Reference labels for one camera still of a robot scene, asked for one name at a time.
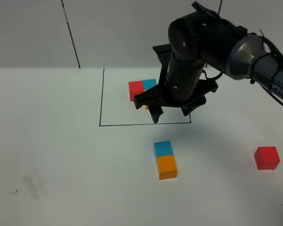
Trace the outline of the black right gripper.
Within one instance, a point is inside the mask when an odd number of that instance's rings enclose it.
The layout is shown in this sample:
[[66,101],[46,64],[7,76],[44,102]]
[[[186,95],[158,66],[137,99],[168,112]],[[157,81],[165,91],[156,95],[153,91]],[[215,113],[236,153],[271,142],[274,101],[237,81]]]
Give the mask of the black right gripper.
[[137,109],[148,105],[154,123],[158,123],[159,117],[164,113],[161,106],[181,108],[184,116],[187,116],[196,108],[204,105],[207,101],[205,95],[209,92],[216,92],[218,85],[215,81],[198,80],[193,88],[190,91],[182,91],[179,88],[159,84],[136,95],[134,104]]

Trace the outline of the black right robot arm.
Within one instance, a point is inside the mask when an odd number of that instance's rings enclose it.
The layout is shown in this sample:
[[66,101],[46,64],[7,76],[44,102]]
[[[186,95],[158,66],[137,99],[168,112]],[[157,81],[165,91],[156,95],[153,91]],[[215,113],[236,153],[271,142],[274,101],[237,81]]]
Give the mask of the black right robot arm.
[[283,106],[283,54],[265,36],[250,33],[221,18],[198,2],[194,12],[173,21],[169,43],[155,46],[161,62],[158,84],[134,97],[136,108],[146,105],[158,122],[163,107],[181,108],[189,115],[218,88],[216,77],[200,79],[205,65],[234,80],[258,83]]

